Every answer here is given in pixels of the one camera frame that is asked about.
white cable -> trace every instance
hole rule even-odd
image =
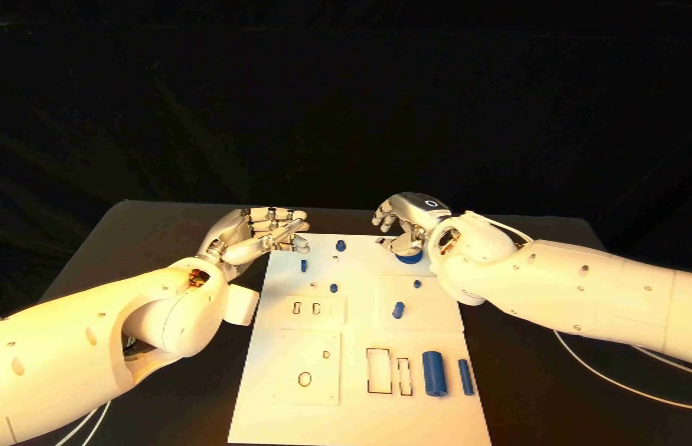
[[[639,346],[634,346],[634,345],[632,347],[642,353],[647,354],[652,358],[656,358],[663,363],[669,364],[670,366],[675,366],[676,368],[682,369],[688,373],[692,373],[692,368],[688,368],[682,364],[678,364],[675,361],[670,361],[669,359],[666,359],[663,356],[659,356],[655,352],[649,351],[647,349],[640,348]]]
[[[68,433],[68,435],[62,438],[61,442],[55,446],[62,446],[68,442],[68,439],[75,435],[79,429],[82,429],[84,423],[87,423],[89,418],[94,416],[97,409],[94,409],[94,411],[87,415],[87,417],[82,419],[82,422],[76,425],[75,429]]]
[[[668,399],[663,399],[663,398],[659,398],[657,396],[652,396],[650,394],[636,390],[634,388],[630,388],[629,386],[626,386],[624,384],[619,383],[614,379],[610,379],[603,373],[600,373],[585,362],[584,360],[577,356],[577,353],[570,349],[570,346],[567,345],[564,339],[562,339],[562,336],[559,335],[559,333],[552,330],[552,332],[555,333],[555,336],[558,337],[558,341],[562,343],[562,346],[565,347],[567,351],[570,352],[570,354],[574,356],[574,359],[580,362],[580,364],[601,378],[604,379],[606,381],[608,381],[608,383],[613,383],[616,386],[620,386],[623,389],[626,389],[627,391],[632,391],[634,394],[639,394],[640,396],[643,396],[645,398],[649,398],[649,399],[653,399],[655,401],[660,401],[662,403],[666,403],[666,404],[670,404],[672,406],[678,406],[679,408],[685,408],[685,409],[692,409],[692,405],[691,404],[685,404],[685,403],[676,403],[675,401],[670,401]]]
[[[484,216],[482,216],[479,213],[474,213],[473,211],[467,211],[466,214],[469,214],[469,216],[472,216],[472,218],[479,218],[483,221],[487,221],[490,224],[495,224],[500,228],[505,228],[508,231],[512,231],[528,243],[531,243],[533,241],[531,236],[528,234],[522,233],[518,229],[512,228],[512,226],[508,226],[506,224],[502,224],[500,222],[492,220],[490,218],[486,218]]]
[[[94,429],[91,430],[89,435],[87,436],[87,439],[84,440],[82,446],[87,446],[87,443],[89,442],[91,437],[94,436],[94,433],[97,432],[98,426],[101,425],[101,421],[104,420],[105,412],[108,411],[108,406],[111,405],[111,402],[108,401],[105,403],[105,408],[104,412],[101,413],[101,417],[98,418],[97,424],[94,426]]]

rectangular hole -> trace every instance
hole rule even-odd
[[[389,363],[389,350],[368,348],[368,392],[392,394],[392,368]]]
[[[414,387],[411,385],[411,363],[408,358],[397,358],[397,368],[399,370],[399,392],[402,396],[414,395]]]

robotic hand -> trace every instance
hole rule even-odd
[[[691,273],[533,241],[473,211],[451,216],[443,202],[418,193],[397,194],[379,206],[373,224],[384,232],[397,219],[404,235],[378,242],[404,260],[425,250],[430,269],[457,301],[476,306],[487,300],[546,328],[692,362]]]
[[[0,445],[61,427],[208,345],[222,319],[248,325],[258,293],[231,284],[268,251],[310,250],[306,213],[232,211],[193,258],[0,321]]]

table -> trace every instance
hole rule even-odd
[[[218,219],[238,207],[123,201],[105,214],[42,301],[153,269],[195,254]],[[304,209],[311,232],[378,234],[371,211]],[[603,249],[584,220],[492,216],[531,236]],[[261,290],[268,257],[237,283]],[[610,385],[574,361],[552,331],[493,305],[460,305],[469,350],[495,446],[689,444],[692,412]],[[159,370],[113,403],[92,438],[100,445],[224,445],[241,383],[251,327],[222,323],[192,358]],[[55,445],[74,425],[27,441]],[[81,444],[87,426],[68,442]]]

blue cylinder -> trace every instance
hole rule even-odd
[[[464,386],[464,394],[467,396],[473,396],[472,371],[469,370],[469,361],[466,359],[459,360],[459,372],[461,373],[461,385]]]
[[[425,393],[428,396],[447,396],[443,355],[437,351],[422,353],[422,375],[425,376]]]
[[[395,319],[401,319],[401,316],[404,314],[404,307],[405,304],[401,301],[394,305],[392,316]]]
[[[422,251],[418,251],[418,254],[412,256],[399,256],[395,254],[397,259],[405,264],[415,264],[422,259]]]

